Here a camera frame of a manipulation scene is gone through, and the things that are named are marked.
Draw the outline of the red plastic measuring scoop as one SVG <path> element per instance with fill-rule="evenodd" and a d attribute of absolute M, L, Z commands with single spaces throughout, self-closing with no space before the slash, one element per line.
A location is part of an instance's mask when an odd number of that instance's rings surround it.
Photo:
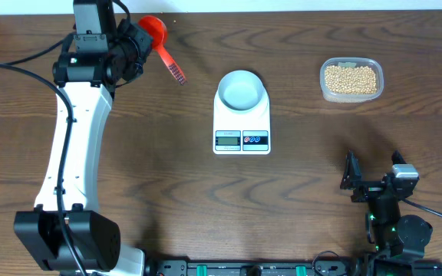
<path fill-rule="evenodd" d="M 168 36 L 166 25 L 158 17 L 152 15 L 143 16 L 138 24 L 153 38 L 152 48 L 159 54 L 168 71 L 180 85 L 184 85 L 185 74 L 164 47 Z"/>

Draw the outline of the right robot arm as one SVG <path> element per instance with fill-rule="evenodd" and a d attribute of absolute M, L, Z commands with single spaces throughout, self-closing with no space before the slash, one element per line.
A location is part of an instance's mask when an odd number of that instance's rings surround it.
<path fill-rule="evenodd" d="M 368 204 L 365 226 L 368 242 L 376 252 L 363 257 L 362 275 L 412 274 L 432 236 L 432 226 L 417 215 L 402 215 L 399 202 L 413 194 L 420 177 L 415 167 L 395 151 L 392 167 L 382 179 L 363 180 L 358 159 L 345 157 L 341 189 L 352 191 L 353 202 Z"/>

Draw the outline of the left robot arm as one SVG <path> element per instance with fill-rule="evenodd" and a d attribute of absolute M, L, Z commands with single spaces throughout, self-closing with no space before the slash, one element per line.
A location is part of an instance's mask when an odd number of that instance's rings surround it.
<path fill-rule="evenodd" d="M 14 230 L 38 266 L 74 275 L 142 275 L 145 254 L 124 245 L 118 225 L 99 213 L 97 169 L 119 81 L 143 72 L 152 38 L 112 1 L 76 1 L 75 30 L 61 44 L 51 89 L 57 119 L 45 180 Z"/>

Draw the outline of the grey round bowl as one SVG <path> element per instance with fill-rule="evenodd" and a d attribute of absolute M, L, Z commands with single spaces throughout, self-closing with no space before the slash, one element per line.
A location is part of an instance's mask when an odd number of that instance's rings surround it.
<path fill-rule="evenodd" d="M 232 71 L 219 82 L 217 94 L 231 110 L 247 111 L 257 107 L 266 96 L 260 78 L 250 71 Z"/>

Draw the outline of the white digital kitchen scale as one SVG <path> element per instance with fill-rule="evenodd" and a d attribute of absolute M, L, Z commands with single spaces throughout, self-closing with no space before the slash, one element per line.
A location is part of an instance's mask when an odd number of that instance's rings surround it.
<path fill-rule="evenodd" d="M 218 155 L 267 155 L 271 152 L 269 96 L 255 108 L 235 111 L 216 92 L 213 111 L 213 152 Z"/>

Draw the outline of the soybeans pile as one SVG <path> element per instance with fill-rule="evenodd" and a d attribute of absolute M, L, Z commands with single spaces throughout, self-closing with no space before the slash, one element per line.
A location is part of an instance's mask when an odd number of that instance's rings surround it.
<path fill-rule="evenodd" d="M 371 67 L 327 66 L 324 70 L 326 87 L 336 94 L 375 94 L 377 75 Z"/>

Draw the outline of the clear plastic container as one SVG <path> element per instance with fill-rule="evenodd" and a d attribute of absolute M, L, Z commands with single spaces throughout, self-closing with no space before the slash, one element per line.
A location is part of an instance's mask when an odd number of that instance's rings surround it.
<path fill-rule="evenodd" d="M 371 67 L 377 75 L 377 92 L 375 94 L 336 94 L 325 85 L 324 70 L 327 66 L 338 65 L 341 67 Z M 364 57 L 333 57 L 324 62 L 320 69 L 320 86 L 323 97 L 334 103 L 362 103 L 378 98 L 384 90 L 384 72 L 381 65 L 370 58 Z"/>

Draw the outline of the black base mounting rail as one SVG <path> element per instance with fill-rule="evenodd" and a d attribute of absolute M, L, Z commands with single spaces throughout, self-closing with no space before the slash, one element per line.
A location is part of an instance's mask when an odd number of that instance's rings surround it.
<path fill-rule="evenodd" d="M 435 261 L 417 264 L 386 264 L 374 271 L 350 259 L 323 259 L 303 262 L 193 262 L 149 260 L 145 276 L 314 276 L 314 275 L 442 275 L 442 264 Z"/>

